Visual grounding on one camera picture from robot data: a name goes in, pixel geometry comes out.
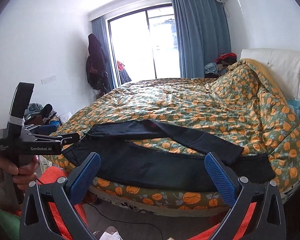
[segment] hand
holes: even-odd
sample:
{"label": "hand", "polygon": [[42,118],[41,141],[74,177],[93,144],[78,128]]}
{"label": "hand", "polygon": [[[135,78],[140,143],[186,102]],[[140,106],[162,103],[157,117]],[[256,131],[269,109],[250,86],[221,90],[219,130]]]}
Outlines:
{"label": "hand", "polygon": [[4,170],[13,175],[12,180],[18,185],[19,189],[26,190],[29,182],[37,179],[35,170],[38,167],[38,162],[39,157],[35,155],[28,165],[18,168],[8,159],[0,157],[0,181],[3,180],[2,170]]}

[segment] curtain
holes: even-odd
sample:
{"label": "curtain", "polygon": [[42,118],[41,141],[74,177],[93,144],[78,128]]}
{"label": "curtain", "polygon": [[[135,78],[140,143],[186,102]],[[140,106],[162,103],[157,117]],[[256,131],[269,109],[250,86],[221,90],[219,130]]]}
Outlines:
{"label": "curtain", "polygon": [[181,77],[204,77],[204,66],[231,52],[222,4],[216,0],[172,0]]}
{"label": "curtain", "polygon": [[111,67],[110,50],[106,33],[106,21],[103,16],[92,21],[92,33],[100,41],[103,51],[106,54],[106,57],[108,58],[108,61],[106,63],[106,71],[108,73],[109,90],[111,91],[112,89],[114,89],[115,82],[114,74]]}

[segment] black trousers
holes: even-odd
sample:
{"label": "black trousers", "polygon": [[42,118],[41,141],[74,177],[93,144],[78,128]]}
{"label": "black trousers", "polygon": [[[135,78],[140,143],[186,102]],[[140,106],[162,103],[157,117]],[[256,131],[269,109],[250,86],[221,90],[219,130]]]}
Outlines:
{"label": "black trousers", "polygon": [[[201,155],[175,154],[126,140],[170,137]],[[125,185],[191,192],[216,191],[204,167],[205,155],[215,152],[238,176],[254,183],[275,177],[267,154],[241,156],[243,148],[197,129],[151,120],[94,125],[80,142],[63,155],[80,165],[90,152],[101,157],[100,178]]]}

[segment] white headboard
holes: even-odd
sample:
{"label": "white headboard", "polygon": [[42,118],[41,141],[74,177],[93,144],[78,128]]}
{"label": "white headboard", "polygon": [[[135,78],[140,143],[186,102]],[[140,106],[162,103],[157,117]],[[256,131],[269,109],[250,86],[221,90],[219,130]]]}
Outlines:
{"label": "white headboard", "polygon": [[286,99],[300,101],[300,51],[243,49],[240,58],[252,58],[266,64]]}

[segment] black cable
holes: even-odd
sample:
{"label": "black cable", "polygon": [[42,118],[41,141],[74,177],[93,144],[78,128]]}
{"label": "black cable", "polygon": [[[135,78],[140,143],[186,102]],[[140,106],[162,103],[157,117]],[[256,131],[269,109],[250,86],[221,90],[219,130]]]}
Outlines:
{"label": "black cable", "polygon": [[101,214],[100,211],[94,206],[94,205],[91,205],[90,203],[87,203],[85,201],[83,201],[83,203],[86,203],[92,207],[94,207],[98,213],[103,216],[104,218],[110,220],[110,221],[114,221],[114,222],[121,222],[121,223],[127,223],[127,224],[137,224],[137,225],[150,225],[150,226],[153,226],[154,228],[158,229],[160,231],[160,234],[161,234],[161,239],[163,240],[163,234],[162,234],[162,231],[160,230],[160,228],[156,227],[155,225],[153,224],[150,224],[150,223],[135,223],[135,222],[126,222],[126,221],[120,221],[120,220],[113,220],[113,219],[110,219],[110,218],[107,218],[105,215]]}
{"label": "black cable", "polygon": [[37,179],[37,181],[39,181],[41,184],[43,184],[43,185],[44,185],[44,183],[42,183],[42,182],[41,182],[41,180]]}

